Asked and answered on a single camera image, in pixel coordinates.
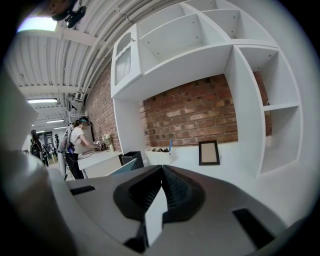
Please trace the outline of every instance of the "picture frame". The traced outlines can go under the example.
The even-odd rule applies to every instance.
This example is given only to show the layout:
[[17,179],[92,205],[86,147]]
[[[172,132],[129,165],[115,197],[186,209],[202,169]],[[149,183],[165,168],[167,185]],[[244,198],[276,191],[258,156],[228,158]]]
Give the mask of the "picture frame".
[[217,141],[199,141],[199,166],[217,165],[220,165]]

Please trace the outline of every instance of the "ceiling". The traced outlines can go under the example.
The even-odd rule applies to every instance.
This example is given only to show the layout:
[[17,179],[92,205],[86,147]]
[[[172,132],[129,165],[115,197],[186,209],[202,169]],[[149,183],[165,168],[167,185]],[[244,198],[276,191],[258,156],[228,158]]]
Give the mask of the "ceiling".
[[[126,12],[122,8],[132,5]],[[32,104],[39,112],[34,123],[34,129],[50,131],[53,128],[65,126],[68,123],[66,99],[72,100],[77,108],[76,113],[81,113],[84,101],[76,100],[88,79],[88,90],[95,84],[105,65],[110,61],[109,51],[113,43],[132,24],[155,13],[167,6],[181,2],[181,0],[84,0],[82,5],[87,7],[84,18],[72,29],[67,28],[65,21],[59,21],[55,31],[25,30],[17,33],[4,60],[13,82],[27,99],[57,98],[58,103]],[[144,11],[135,20],[129,20],[130,14],[144,7]],[[122,30],[118,29],[124,20],[128,25]],[[114,25],[102,34],[104,28],[112,22]],[[114,38],[111,43],[108,37]],[[93,59],[106,44],[101,58],[102,65],[97,65]],[[94,69],[88,75],[88,69]],[[64,119],[63,124],[48,124],[47,121]]]

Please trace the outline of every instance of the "backpack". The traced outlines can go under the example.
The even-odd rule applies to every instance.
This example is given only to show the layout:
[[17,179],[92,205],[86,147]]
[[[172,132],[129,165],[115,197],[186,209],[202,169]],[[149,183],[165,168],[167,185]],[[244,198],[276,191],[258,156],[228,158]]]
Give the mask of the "backpack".
[[65,130],[64,134],[62,135],[61,143],[58,147],[58,152],[66,152],[69,142],[70,142],[70,135],[72,131],[72,126],[69,124],[67,129]]
[[42,150],[41,150],[41,148],[32,139],[30,139],[30,141],[31,141],[31,147],[30,147],[31,155],[34,155],[34,156],[40,158],[40,160],[42,160]]

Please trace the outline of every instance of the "brick wall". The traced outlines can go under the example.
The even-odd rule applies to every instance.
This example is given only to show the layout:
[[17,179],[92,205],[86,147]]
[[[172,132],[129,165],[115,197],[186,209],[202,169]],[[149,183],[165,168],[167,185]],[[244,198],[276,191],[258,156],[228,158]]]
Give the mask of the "brick wall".
[[[258,73],[254,74],[264,104],[268,97]],[[197,145],[216,139],[238,140],[237,121],[225,75],[190,82],[140,103],[140,116],[147,147]],[[266,134],[271,135],[271,117],[266,114]]]
[[115,121],[114,102],[111,99],[110,73],[111,65],[108,65],[86,100],[85,110],[93,123],[94,139],[102,141],[103,134],[111,133],[115,150],[121,151]]

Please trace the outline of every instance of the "cabinet door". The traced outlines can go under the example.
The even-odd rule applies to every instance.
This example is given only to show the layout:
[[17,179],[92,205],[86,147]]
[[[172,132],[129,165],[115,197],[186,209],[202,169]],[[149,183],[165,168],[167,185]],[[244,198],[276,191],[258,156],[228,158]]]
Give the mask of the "cabinet door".
[[138,25],[134,24],[114,44],[111,64],[111,97],[143,75]]

